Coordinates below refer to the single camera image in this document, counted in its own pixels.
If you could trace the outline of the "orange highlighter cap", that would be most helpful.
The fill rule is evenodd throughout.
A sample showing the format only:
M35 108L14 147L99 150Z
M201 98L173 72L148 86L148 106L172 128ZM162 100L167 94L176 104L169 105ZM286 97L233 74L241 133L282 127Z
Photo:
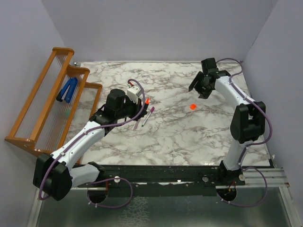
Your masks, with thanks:
M191 110L195 110L195 109L196 109L196 105L195 105L195 104L192 104L192 105L190 106L190 109L191 109Z

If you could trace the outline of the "black orange highlighter pen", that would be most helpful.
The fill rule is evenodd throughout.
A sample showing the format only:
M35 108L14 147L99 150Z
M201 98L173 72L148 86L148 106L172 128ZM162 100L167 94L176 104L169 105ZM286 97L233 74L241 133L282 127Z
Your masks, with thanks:
M150 98L147 98L144 102L144 111L145 112L147 111L149 104L150 104Z

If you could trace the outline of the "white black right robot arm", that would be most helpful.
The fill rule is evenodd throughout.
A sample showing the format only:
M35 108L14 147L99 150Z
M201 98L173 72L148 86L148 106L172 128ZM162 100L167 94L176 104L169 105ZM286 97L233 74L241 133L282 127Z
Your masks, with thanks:
M219 92L234 110L230 124L233 142L227 155L220 164L221 171L217 179L223 185L228 185L235 178L249 146L264 134L266 106L263 102L255 102L247 97L240 88L232 82L231 77L223 72L204 74L198 72L189 85L188 90L197 91L199 98L207 99L212 91Z

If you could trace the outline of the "pink highlighter pen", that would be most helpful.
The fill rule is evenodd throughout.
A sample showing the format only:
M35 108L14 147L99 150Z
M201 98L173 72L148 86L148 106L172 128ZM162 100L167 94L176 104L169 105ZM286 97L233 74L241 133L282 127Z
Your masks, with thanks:
M136 129L138 128L139 123L140 123L140 120L138 120L138 121L135 123L133 130L136 130Z

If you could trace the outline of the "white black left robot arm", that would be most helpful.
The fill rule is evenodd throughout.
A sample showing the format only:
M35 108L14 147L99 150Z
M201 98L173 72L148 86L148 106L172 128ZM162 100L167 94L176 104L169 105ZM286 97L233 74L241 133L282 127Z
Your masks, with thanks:
M39 199L52 197L59 201L72 187L85 183L101 186L105 176L100 166L89 163L77 169L74 165L112 129L145 116L147 107L142 88L132 86L125 92L112 89L106 103L89 118L76 136L51 154L43 153L37 158L33 185L39 188Z

